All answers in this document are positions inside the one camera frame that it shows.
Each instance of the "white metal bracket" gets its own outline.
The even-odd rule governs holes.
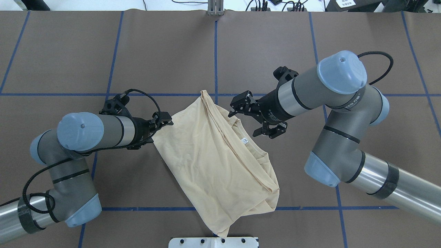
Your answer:
[[[208,0],[208,15],[224,15],[224,0]]]
[[[259,248],[257,237],[173,238],[168,248]]]

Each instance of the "fabric fold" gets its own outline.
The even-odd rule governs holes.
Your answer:
[[[239,217],[276,209],[279,184],[268,153],[206,90],[172,116],[154,144],[204,223],[226,237]]]

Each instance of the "blue tape line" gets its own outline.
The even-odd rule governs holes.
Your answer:
[[[342,210],[394,210],[396,206],[347,206],[341,207]]]
[[[7,65],[6,73],[4,74],[3,81],[0,86],[0,93],[3,91],[4,85],[6,84],[7,75],[9,74],[9,70],[11,69],[12,61],[14,60],[15,53],[17,52],[17,49],[20,44],[20,40],[22,39],[22,36],[23,36],[23,32],[25,31],[25,27],[26,27],[27,20],[29,19],[29,15],[30,15],[30,11],[28,11],[28,13],[26,15],[25,22],[23,23],[23,27],[20,32],[19,38],[17,40],[17,43],[15,44],[14,51],[12,52],[11,59],[9,60],[9,64]]]
[[[383,94],[385,97],[425,97],[426,94]]]
[[[81,225],[81,233],[80,233],[80,239],[78,240],[78,248],[82,247],[82,240],[83,240],[83,237],[84,237],[84,229],[86,229],[86,224],[85,223]]]
[[[217,91],[217,20],[214,22],[214,103],[218,100]]]
[[[317,47],[315,45],[315,36],[314,36],[314,26],[312,24],[312,14],[311,12],[308,12],[308,14],[309,14],[309,25],[311,27],[312,46],[314,48],[315,63],[318,64]]]
[[[339,207],[276,207],[276,211],[297,211],[297,210],[338,210]]]
[[[0,93],[0,96],[114,96],[118,93]],[[149,93],[151,96],[159,96],[159,97],[198,97],[200,93]],[[224,93],[217,94],[219,97],[235,97],[239,95],[239,93]],[[263,97],[266,94],[253,94],[256,97]],[[144,96],[141,93],[130,93],[132,97],[142,97]],[[386,97],[426,97],[426,94],[384,94]],[[431,97],[441,97],[441,94],[429,94]]]
[[[441,138],[441,128],[440,128],[440,125],[438,123],[438,118],[437,118],[437,115],[435,113],[434,106],[432,105],[432,100],[430,99],[429,91],[427,90],[426,82],[424,81],[424,77],[422,76],[422,72],[421,72],[421,68],[420,68],[419,63],[418,63],[418,59],[416,58],[415,51],[413,49],[411,37],[409,36],[409,30],[407,30],[406,18],[404,17],[404,12],[403,11],[401,11],[401,17],[403,18],[404,29],[406,30],[407,41],[409,42],[409,46],[410,46],[411,51],[412,51],[412,56],[413,56],[413,58],[415,60],[416,68],[418,69],[419,77],[421,79],[421,83],[422,83],[422,86],[424,88],[424,92],[426,93],[427,101],[429,102],[430,110],[432,112],[432,116],[434,117],[436,127],[438,129],[438,135]]]
[[[312,36],[312,45],[314,47],[315,63],[318,64],[317,46],[315,44],[315,35],[314,35],[314,26],[313,26],[313,22],[312,22],[312,14],[311,14],[311,12],[308,12],[308,14],[309,14],[309,24],[311,26],[311,36]],[[326,123],[328,121],[328,114],[326,113],[325,105],[323,105],[323,114],[325,116],[325,123]],[[344,244],[344,248],[348,248],[348,242],[346,240],[346,230],[344,228],[343,211],[341,209],[340,191],[338,189],[338,185],[335,188],[335,190],[336,190],[336,194],[337,194],[338,211],[340,214],[340,224],[341,224],[341,233],[343,235],[343,244]]]
[[[348,248],[348,241],[346,239],[346,229],[344,227],[344,218],[343,218],[343,209],[341,207],[341,198],[340,198],[340,189],[335,187],[335,192],[337,194],[337,203],[338,203],[338,213],[340,215],[340,225],[341,225],[341,233],[343,234],[343,245],[344,248]]]
[[[97,167],[97,160],[98,160],[98,152],[95,152],[95,157],[93,158],[93,165],[92,165],[92,180],[95,178],[95,169]]]
[[[325,115],[325,123],[328,121],[328,113],[326,112],[326,107],[323,105],[323,114]]]
[[[115,68],[116,52],[118,51],[118,43],[120,41],[121,25],[123,24],[123,17],[124,17],[124,11],[121,11],[120,25],[118,27],[118,34],[116,35],[115,49],[113,50],[112,66],[110,67],[109,83],[107,85],[107,91],[106,91],[106,100],[108,99],[110,86],[112,84],[113,69]]]
[[[276,207],[276,211],[303,210],[394,210],[395,206],[323,206],[323,207]],[[103,211],[196,211],[194,207],[103,207]]]
[[[103,211],[196,211],[194,207],[103,207]]]
[[[64,97],[64,96],[105,96],[106,93],[1,93],[2,96],[43,96],[43,97]]]

